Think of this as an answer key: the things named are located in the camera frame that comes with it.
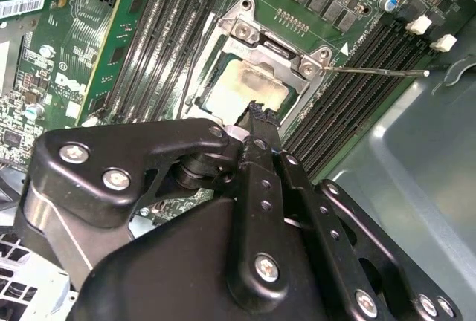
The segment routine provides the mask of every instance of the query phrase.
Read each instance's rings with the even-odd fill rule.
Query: screw
[[[82,146],[70,144],[59,150],[59,156],[67,163],[84,163],[88,160],[89,153]]]
[[[120,170],[109,170],[103,175],[103,183],[110,189],[122,191],[131,184],[129,177]]]
[[[254,140],[254,145],[256,145],[258,148],[262,150],[266,150],[266,143],[262,141],[261,139],[255,139]]]
[[[339,194],[339,190],[338,190],[338,188],[337,188],[334,184],[331,184],[330,182],[327,183],[327,188],[328,188],[329,191],[332,192],[334,195],[338,195],[338,194]]]
[[[364,312],[364,314],[366,314],[368,317],[372,317],[373,319],[377,317],[377,306],[369,294],[363,290],[357,290],[356,300],[358,306],[360,306],[360,309]]]
[[[147,207],[144,207],[139,210],[139,213],[141,214],[142,217],[147,217],[150,211]]]
[[[299,164],[299,162],[296,160],[296,158],[295,158],[294,156],[292,156],[292,155],[288,155],[286,158],[287,158],[288,161],[289,161],[290,163],[292,163],[293,165],[298,165],[298,164]]]
[[[435,317],[436,315],[438,315],[437,309],[434,307],[431,300],[425,295],[419,296],[419,303],[422,304],[423,308],[426,312],[428,312],[430,316]]]
[[[257,256],[254,260],[254,267],[258,275],[261,276],[261,279],[265,282],[275,282],[279,276],[276,263],[267,256]]]
[[[315,73],[315,66],[311,62],[303,64],[303,75],[312,76]]]
[[[223,136],[223,132],[218,126],[211,126],[210,128],[208,128],[208,130],[210,131],[211,134],[215,135],[216,137]]]
[[[439,296],[437,298],[438,300],[438,303],[440,304],[441,308],[450,316],[450,317],[454,317],[454,311],[453,309],[451,308],[451,306],[449,305],[449,302],[447,302],[446,300],[444,300],[441,296]]]

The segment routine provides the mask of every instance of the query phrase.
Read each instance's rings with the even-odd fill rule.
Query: white label
[[[0,19],[40,10],[45,0],[7,0],[0,3]]]

